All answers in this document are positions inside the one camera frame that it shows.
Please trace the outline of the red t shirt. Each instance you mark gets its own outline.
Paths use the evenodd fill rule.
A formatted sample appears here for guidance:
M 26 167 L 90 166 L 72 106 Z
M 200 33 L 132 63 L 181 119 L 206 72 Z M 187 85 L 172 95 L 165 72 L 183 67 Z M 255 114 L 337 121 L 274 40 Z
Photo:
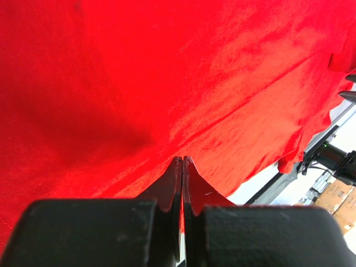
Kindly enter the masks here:
M 1 246 L 33 201 L 134 197 L 174 156 L 288 173 L 355 70 L 354 1 L 2 1 Z

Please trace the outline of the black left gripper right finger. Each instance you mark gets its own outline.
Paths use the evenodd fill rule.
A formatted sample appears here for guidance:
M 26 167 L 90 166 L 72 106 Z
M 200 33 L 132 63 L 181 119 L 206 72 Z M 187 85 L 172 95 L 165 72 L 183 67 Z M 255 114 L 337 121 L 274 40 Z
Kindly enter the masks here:
M 186 266 L 208 266 L 206 210 L 210 207 L 235 207 L 236 205 L 200 175 L 190 156 L 185 156 L 182 163 L 182 201 Z

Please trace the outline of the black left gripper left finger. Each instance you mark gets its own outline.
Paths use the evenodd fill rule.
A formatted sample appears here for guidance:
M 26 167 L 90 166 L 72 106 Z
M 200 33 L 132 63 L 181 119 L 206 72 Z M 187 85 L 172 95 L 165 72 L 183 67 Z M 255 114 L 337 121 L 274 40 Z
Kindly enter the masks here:
M 182 158 L 174 157 L 164 173 L 137 198 L 156 202 L 147 266 L 175 266 L 180 261 Z

